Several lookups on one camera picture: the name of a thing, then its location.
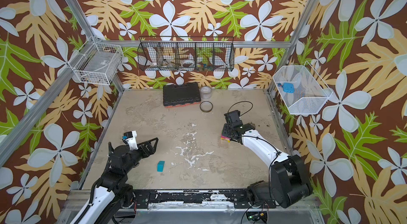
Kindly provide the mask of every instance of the teal block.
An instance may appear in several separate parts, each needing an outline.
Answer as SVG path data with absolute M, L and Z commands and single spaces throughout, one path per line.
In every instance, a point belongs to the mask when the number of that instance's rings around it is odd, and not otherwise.
M 162 172 L 164 170 L 164 162 L 163 160 L 159 161 L 157 164 L 157 171 Z

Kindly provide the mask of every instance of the blue object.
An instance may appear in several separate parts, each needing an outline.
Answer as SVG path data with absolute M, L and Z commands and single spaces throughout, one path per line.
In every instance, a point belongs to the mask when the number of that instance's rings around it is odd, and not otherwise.
M 157 171 L 162 172 L 164 170 L 164 162 L 163 160 L 159 161 L 157 164 Z
M 286 93 L 294 93 L 294 85 L 291 83 L 285 83 L 282 86 L 282 90 Z

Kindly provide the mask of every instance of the black wire basket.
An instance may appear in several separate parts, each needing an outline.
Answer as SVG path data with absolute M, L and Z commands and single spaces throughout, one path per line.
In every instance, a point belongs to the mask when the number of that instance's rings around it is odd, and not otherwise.
M 233 37 L 142 36 L 138 63 L 145 70 L 232 71 Z

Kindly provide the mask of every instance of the wire basket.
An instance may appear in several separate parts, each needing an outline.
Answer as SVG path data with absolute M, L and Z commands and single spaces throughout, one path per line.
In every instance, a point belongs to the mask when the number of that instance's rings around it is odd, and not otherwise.
M 119 45 L 93 42 L 83 50 L 79 62 L 72 68 L 79 81 L 110 85 L 123 58 Z
M 186 37 L 170 38 L 173 40 L 140 37 L 140 69 L 232 71 L 234 68 L 233 38 L 207 37 L 206 41 L 194 40 L 197 37 L 187 37 L 188 40 L 184 40 Z
M 291 115 L 316 115 L 328 101 L 333 91 L 314 70 L 315 77 L 319 77 L 326 85 L 323 89 L 305 65 L 282 66 L 274 75 L 273 80 L 278 92 Z M 293 85 L 293 93 L 285 92 L 284 84 Z

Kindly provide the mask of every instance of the white mesh basket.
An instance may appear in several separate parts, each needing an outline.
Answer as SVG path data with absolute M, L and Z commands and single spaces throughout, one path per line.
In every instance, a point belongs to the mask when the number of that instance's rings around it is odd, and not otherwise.
M 79 54 L 82 57 L 72 70 L 82 83 L 90 84 L 110 85 L 123 58 L 119 45 L 100 42 L 91 43 Z
M 273 75 L 273 80 L 291 115 L 318 114 L 333 93 L 328 86 L 327 89 L 322 89 L 314 76 L 303 65 L 283 66 Z M 293 84 L 294 93 L 284 92 L 283 88 L 278 86 L 279 83 L 281 85 Z

